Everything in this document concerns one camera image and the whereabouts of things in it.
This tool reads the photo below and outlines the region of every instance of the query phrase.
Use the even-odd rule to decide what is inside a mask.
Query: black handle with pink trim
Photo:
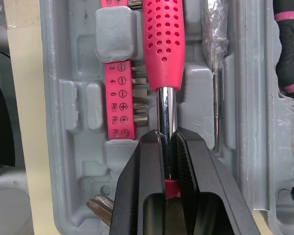
[[[294,92],[294,0],[274,0],[274,19],[280,28],[282,52],[276,66],[279,85]]]

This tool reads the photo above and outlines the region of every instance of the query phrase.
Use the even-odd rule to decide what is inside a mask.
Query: pink screwdriver handle
[[[144,0],[144,56],[152,91],[181,88],[185,61],[182,0]]]

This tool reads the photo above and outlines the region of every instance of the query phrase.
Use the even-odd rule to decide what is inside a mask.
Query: slotted symbol
[[[127,121],[128,121],[127,116],[122,116],[122,117],[120,118],[120,121],[121,121],[121,123],[126,124]]]
[[[123,136],[127,137],[127,136],[129,135],[129,132],[128,132],[127,129],[123,129],[123,130],[121,131],[121,134],[122,134]]]
[[[127,110],[127,104],[125,104],[125,103],[121,103],[121,104],[120,104],[120,110],[121,110],[121,111]]]
[[[125,90],[120,90],[120,92],[119,92],[119,96],[120,96],[121,98],[126,97],[126,95],[127,95],[127,92],[126,92]]]
[[[121,72],[124,71],[125,70],[125,65],[124,64],[119,64],[118,65],[118,70],[121,71]]]
[[[126,83],[125,77],[119,77],[119,84],[124,85]]]

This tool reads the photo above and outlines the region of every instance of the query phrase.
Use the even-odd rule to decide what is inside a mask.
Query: beige surface
[[[58,235],[52,213],[39,0],[4,0],[35,235]],[[259,213],[263,235],[272,233]]]

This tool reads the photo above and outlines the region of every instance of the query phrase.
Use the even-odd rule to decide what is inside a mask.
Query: bit holder label
[[[105,64],[106,107],[110,140],[136,139],[131,62]]]

